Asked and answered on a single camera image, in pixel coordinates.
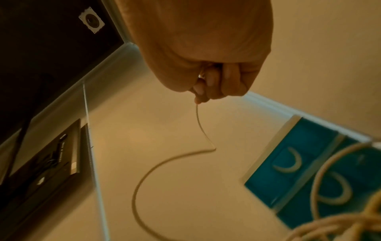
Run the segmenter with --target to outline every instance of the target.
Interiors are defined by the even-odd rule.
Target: white trim
[[[315,117],[313,115],[307,114],[303,111],[296,110],[294,108],[283,105],[281,103],[278,103],[276,101],[273,101],[271,99],[268,99],[266,97],[263,97],[259,94],[256,94],[256,93],[253,93],[250,91],[244,96],[244,98],[255,103],[255,104],[264,106],[267,109],[271,109],[271,110],[273,110],[273,111],[275,111],[275,112],[277,112],[283,116],[286,116],[288,118],[291,118],[293,115],[301,116],[301,117],[303,117],[307,120],[313,121],[319,125],[325,126],[325,127],[330,128],[332,130],[338,131],[341,134],[347,135],[347,136],[349,136],[355,140],[358,140],[359,142],[367,142],[367,141],[372,140],[372,138],[370,136],[358,133],[358,132],[353,131],[353,130],[349,130],[349,129],[344,128],[342,126],[333,124],[329,121],[325,121],[325,120],[320,119],[318,117]]]

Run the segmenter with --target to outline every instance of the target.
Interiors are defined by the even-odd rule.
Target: skin
[[[246,94],[271,51],[270,0],[116,2],[155,76],[197,104]]]

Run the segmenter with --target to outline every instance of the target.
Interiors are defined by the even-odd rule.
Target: hand
[[[242,96],[270,53],[270,0],[117,0],[156,77],[197,104]]]

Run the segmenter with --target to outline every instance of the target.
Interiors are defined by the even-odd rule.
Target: white wall
[[[381,137],[381,1],[272,4],[272,53],[251,91]]]

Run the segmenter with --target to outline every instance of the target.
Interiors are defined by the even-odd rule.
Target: dark wall
[[[91,7],[105,23],[94,34],[79,19]],[[0,143],[20,128],[41,83],[35,114],[123,44],[95,0],[0,1]]]

